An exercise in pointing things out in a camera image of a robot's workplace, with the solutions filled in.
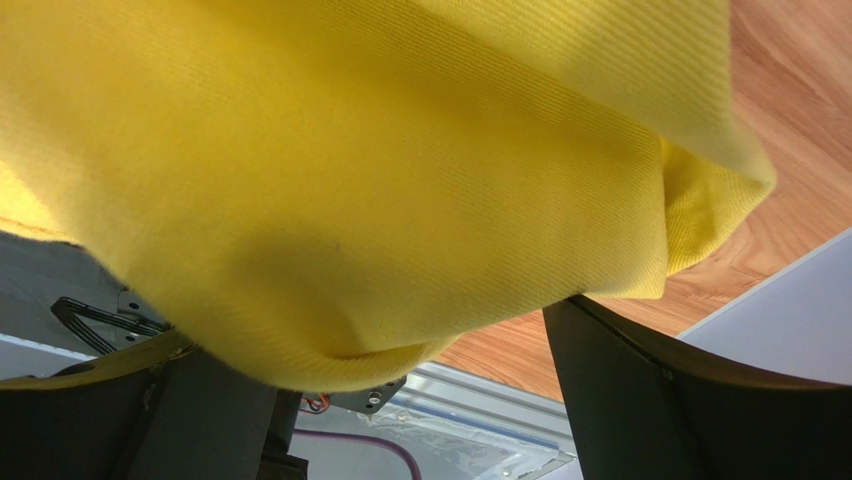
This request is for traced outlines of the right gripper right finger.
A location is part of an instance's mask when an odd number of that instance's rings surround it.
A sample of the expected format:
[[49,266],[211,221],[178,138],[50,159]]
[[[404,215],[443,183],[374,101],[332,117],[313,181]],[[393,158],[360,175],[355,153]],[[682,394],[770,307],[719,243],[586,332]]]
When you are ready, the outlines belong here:
[[749,366],[583,296],[543,311],[586,479],[847,479],[851,390]]

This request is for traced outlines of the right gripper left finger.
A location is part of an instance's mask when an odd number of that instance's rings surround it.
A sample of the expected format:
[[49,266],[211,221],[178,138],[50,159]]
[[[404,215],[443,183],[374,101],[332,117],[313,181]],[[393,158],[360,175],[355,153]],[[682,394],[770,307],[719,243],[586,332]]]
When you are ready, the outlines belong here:
[[252,479],[275,404],[167,332],[43,378],[1,384],[5,479]]

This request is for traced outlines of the yellow trousers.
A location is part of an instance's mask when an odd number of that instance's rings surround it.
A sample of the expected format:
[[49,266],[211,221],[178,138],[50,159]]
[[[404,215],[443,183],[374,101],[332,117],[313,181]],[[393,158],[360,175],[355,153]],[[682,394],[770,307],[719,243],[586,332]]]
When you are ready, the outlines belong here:
[[725,1],[5,1],[1,227],[293,390],[657,298],[776,175]]

